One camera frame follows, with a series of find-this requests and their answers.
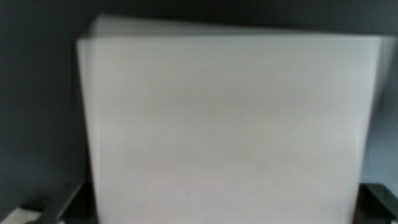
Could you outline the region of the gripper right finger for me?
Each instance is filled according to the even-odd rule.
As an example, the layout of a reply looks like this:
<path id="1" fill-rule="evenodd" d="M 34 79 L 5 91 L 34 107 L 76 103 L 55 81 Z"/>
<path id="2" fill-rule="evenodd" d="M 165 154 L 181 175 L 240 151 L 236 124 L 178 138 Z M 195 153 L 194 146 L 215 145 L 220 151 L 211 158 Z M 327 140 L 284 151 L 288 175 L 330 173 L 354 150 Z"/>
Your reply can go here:
<path id="1" fill-rule="evenodd" d="M 359 187 L 355 224 L 398 224 L 398 197 L 378 183 Z"/>

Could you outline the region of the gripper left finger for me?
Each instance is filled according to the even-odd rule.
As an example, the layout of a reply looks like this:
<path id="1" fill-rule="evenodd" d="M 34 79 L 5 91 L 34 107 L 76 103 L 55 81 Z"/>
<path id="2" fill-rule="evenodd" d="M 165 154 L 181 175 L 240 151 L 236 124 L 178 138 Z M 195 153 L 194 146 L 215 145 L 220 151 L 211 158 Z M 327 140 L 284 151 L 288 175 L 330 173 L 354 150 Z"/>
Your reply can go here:
<path id="1" fill-rule="evenodd" d="M 21 208 L 37 213 L 23 224 L 78 224 L 89 218 L 87 185 L 66 184 L 50 199 L 32 199 Z"/>

